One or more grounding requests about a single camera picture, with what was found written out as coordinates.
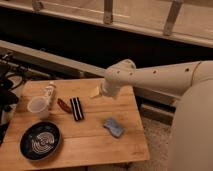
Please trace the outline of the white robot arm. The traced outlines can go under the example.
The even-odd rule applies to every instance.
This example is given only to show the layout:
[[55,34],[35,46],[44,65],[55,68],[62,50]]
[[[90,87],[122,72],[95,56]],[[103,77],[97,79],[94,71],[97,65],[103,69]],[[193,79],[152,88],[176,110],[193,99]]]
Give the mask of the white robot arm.
[[178,100],[167,171],[213,171],[213,60],[140,69],[122,60],[105,70],[91,96],[114,97],[126,85]]

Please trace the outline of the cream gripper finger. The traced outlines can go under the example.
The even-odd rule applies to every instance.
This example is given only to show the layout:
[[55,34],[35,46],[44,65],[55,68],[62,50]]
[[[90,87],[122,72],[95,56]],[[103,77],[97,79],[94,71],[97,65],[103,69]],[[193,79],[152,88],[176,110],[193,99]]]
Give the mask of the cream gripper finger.
[[90,94],[91,98],[97,98],[97,97],[101,97],[101,89],[99,86],[97,86]]

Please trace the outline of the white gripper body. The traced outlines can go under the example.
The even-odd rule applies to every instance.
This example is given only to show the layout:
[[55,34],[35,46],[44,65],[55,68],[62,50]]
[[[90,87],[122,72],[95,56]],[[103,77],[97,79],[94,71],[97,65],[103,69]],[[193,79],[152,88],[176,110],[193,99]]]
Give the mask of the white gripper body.
[[116,84],[113,84],[111,82],[108,82],[106,80],[104,80],[101,83],[101,86],[100,86],[101,94],[103,96],[106,96],[106,97],[113,97],[113,98],[115,98],[118,95],[120,89],[121,89],[120,86],[118,86]]

